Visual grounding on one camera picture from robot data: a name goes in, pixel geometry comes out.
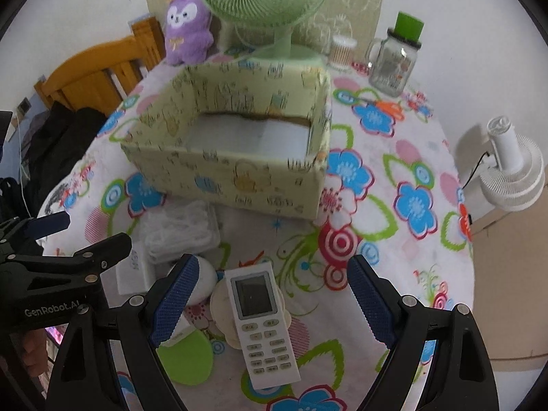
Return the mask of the white power adapter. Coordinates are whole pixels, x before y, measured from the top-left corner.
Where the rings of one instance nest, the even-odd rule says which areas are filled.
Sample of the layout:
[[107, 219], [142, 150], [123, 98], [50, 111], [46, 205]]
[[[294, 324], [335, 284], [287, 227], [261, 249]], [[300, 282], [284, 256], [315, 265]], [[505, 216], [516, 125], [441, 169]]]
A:
[[156, 281], [154, 265], [141, 242], [134, 242], [130, 254], [115, 266], [120, 295], [146, 293]]

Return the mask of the white oval earbud case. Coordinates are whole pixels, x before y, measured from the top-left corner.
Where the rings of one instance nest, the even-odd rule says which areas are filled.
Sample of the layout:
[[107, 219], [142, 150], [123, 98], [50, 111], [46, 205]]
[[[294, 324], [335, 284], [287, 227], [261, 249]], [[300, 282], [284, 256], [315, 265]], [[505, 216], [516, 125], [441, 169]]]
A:
[[166, 301], [175, 305], [197, 305], [213, 293], [217, 283], [214, 267], [205, 258], [194, 254], [183, 254], [172, 263], [168, 277], [172, 280]]

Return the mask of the round cream compact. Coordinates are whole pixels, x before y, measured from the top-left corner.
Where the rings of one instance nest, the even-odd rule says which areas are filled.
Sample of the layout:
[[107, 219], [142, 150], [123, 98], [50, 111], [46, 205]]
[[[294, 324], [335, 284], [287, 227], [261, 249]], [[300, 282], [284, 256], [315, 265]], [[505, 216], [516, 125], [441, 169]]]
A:
[[[286, 310], [285, 299], [282, 291], [276, 286], [276, 300], [282, 307], [283, 323], [289, 329], [292, 323], [291, 314]], [[227, 282], [223, 278], [215, 286], [210, 297], [210, 312], [216, 327], [224, 335], [225, 340], [233, 349], [241, 351], [238, 324], [235, 324], [231, 298], [229, 298]]]

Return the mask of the clear box of floss picks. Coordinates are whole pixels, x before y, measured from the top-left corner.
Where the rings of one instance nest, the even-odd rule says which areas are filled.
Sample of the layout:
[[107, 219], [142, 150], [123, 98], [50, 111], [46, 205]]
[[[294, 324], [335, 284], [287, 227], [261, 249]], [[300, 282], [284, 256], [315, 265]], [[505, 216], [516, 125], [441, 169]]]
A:
[[168, 199], [140, 221], [139, 240], [152, 264], [214, 249], [220, 243], [214, 207], [203, 200]]

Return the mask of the white remote control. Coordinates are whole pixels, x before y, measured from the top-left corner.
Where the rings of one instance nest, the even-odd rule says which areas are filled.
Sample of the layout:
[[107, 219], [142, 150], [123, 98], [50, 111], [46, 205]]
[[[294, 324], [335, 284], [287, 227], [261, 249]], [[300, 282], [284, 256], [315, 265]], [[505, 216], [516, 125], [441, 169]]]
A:
[[265, 390], [301, 381], [272, 265], [227, 270], [225, 280], [253, 388]]

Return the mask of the black clothing on chair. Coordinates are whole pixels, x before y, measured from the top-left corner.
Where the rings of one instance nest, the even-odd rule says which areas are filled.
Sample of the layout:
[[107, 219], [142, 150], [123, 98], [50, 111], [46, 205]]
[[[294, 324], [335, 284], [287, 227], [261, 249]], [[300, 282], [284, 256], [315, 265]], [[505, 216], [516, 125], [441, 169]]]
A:
[[101, 111], [72, 111], [59, 101], [54, 102], [25, 154], [30, 181], [23, 193], [32, 216], [38, 215], [49, 193], [81, 160], [106, 120]]

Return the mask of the floral tablecloth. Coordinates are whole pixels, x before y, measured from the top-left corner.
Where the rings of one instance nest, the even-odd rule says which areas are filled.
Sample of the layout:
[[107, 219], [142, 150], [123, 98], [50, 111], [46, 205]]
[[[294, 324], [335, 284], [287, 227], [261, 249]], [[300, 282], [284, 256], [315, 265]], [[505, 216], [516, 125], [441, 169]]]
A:
[[[47, 255], [76, 250], [125, 232], [145, 239], [145, 220], [176, 207], [171, 191], [143, 176], [121, 145], [130, 127], [152, 121], [152, 102], [182, 67], [158, 65], [115, 110], [80, 161], [47, 195], [39, 216], [64, 210], [68, 229], [42, 238]], [[210, 377], [176, 385], [189, 410], [357, 410], [385, 360], [347, 286], [347, 261], [359, 253], [379, 276], [426, 306], [472, 306], [474, 267], [463, 190], [446, 137], [425, 95], [379, 96], [356, 71], [331, 72], [331, 138], [321, 149], [324, 187], [305, 200], [317, 219], [290, 218], [301, 203], [275, 185], [274, 164], [221, 159], [206, 150], [182, 161], [184, 187], [214, 208], [217, 245], [200, 252], [218, 271], [272, 263], [292, 317], [289, 328], [302, 381], [269, 391], [252, 387], [241, 351], [214, 324], [210, 300], [190, 306], [189, 321], [207, 338]], [[269, 202], [274, 215], [214, 203]], [[192, 191], [192, 202], [196, 198]]]

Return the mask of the wooden chair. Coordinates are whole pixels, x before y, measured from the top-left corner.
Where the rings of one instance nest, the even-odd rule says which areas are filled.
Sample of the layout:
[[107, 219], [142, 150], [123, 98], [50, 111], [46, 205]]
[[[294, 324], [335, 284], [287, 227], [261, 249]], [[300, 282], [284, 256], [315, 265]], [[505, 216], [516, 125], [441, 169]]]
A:
[[130, 26], [127, 37], [100, 43], [65, 60], [34, 90], [48, 108], [57, 102], [76, 111], [91, 108], [112, 113], [165, 58], [163, 31], [147, 15]]

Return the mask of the yellow patterned storage box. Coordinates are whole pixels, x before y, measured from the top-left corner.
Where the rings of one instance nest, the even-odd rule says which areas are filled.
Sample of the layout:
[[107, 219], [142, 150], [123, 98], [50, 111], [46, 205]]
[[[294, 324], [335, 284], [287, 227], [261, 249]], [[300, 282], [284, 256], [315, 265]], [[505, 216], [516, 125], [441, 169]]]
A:
[[312, 220], [331, 132], [323, 67], [239, 60], [183, 66], [122, 149], [157, 190]]

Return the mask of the white small fan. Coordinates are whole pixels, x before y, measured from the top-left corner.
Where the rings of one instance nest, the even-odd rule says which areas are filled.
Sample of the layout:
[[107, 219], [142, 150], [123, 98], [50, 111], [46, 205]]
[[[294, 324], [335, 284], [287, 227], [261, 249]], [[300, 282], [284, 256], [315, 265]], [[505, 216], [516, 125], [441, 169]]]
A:
[[543, 153], [532, 139], [519, 135], [506, 116], [490, 119], [487, 133], [495, 163], [479, 175], [485, 199], [505, 212], [531, 207], [546, 182]]

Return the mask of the purple plush toy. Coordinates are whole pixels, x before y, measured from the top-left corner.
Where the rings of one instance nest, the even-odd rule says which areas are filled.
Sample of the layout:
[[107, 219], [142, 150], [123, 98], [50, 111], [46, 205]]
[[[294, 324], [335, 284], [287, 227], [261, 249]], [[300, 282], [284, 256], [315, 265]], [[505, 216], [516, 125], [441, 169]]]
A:
[[214, 43], [212, 13], [202, 0], [172, 0], [166, 12], [166, 61], [171, 66], [203, 63]]

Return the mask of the cotton swab container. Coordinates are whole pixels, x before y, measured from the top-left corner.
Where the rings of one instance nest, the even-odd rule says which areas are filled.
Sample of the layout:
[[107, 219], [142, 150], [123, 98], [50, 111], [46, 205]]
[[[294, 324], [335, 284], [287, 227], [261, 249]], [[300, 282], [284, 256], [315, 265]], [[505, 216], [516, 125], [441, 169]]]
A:
[[328, 64], [337, 70], [351, 67], [358, 41], [354, 38], [334, 34], [328, 55]]

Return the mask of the glass mug jar green lid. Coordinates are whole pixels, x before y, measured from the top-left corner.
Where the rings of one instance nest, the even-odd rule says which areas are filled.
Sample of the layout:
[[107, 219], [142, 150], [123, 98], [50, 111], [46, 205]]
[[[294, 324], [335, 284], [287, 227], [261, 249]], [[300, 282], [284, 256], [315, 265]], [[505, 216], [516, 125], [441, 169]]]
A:
[[424, 23], [405, 12], [399, 12], [393, 28], [385, 39], [375, 38], [365, 58], [370, 65], [370, 84], [389, 97], [396, 98], [404, 90], [422, 44]]

